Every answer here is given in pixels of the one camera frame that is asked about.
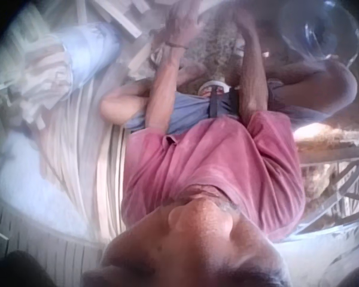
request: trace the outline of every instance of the clear plastic container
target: clear plastic container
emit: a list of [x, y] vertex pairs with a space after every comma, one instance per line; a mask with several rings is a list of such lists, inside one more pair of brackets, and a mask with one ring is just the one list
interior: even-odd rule
[[292, 0], [279, 19], [282, 37], [305, 58], [338, 59], [350, 66], [359, 53], [355, 18], [333, 0]]

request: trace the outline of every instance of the black belt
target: black belt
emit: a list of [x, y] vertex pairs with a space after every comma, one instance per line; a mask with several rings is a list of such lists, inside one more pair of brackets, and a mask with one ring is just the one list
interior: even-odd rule
[[218, 86], [211, 86], [209, 118], [216, 118], [218, 116]]

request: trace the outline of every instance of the cloth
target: cloth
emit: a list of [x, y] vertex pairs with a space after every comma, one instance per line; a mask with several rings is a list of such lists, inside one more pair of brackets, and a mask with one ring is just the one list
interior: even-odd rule
[[223, 115], [181, 135], [140, 130], [130, 135], [125, 160], [121, 212], [128, 226], [194, 184], [219, 188], [273, 241], [303, 213], [290, 120], [277, 112], [256, 112], [247, 128]]
[[[281, 86], [279, 81], [269, 81], [269, 106], [270, 111], [281, 112], [287, 115], [291, 121], [293, 130], [308, 124], [318, 123], [330, 115], [323, 112], [301, 106], [285, 105], [279, 99], [276, 88]], [[210, 98], [192, 96], [176, 92], [174, 111], [171, 115], [168, 134], [183, 133], [192, 128], [199, 121], [209, 118]], [[218, 97], [217, 115], [232, 115], [238, 118], [238, 91], [230, 89]], [[145, 127], [145, 111], [139, 112], [126, 124], [125, 128], [131, 132], [141, 130]]]

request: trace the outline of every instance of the wrist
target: wrist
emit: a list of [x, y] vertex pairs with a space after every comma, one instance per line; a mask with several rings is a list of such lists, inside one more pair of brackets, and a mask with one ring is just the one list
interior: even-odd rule
[[241, 35], [243, 36], [246, 43], [259, 41], [258, 33], [255, 28], [242, 30]]
[[179, 64], [184, 53], [185, 49], [181, 47], [170, 47], [167, 45], [163, 47], [163, 58], [173, 63], [178, 62]]

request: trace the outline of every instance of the person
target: person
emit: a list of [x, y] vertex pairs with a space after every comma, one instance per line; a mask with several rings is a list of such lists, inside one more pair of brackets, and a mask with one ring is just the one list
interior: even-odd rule
[[[180, 61], [200, 29], [200, 2], [179, 1], [169, 14], [168, 38], [145, 102], [144, 128], [127, 140], [121, 207], [127, 230], [107, 246], [101, 266], [83, 275], [83, 286], [290, 286], [273, 243], [292, 232], [303, 214], [299, 159], [291, 118], [269, 111], [255, 21], [241, 4], [235, 16], [246, 45], [237, 117], [218, 114], [167, 135], [176, 86], [183, 80]], [[324, 68], [307, 83], [288, 84], [284, 99], [298, 85], [315, 85], [309, 96], [317, 97], [318, 86], [332, 84], [325, 73], [335, 69]], [[148, 86], [143, 83], [114, 93], [139, 106], [143, 97], [128, 95], [141, 93]], [[120, 123], [131, 111], [116, 114], [122, 111], [114, 93], [103, 101], [102, 112]], [[302, 100], [294, 104], [303, 107]], [[334, 110], [324, 105], [313, 111]]]

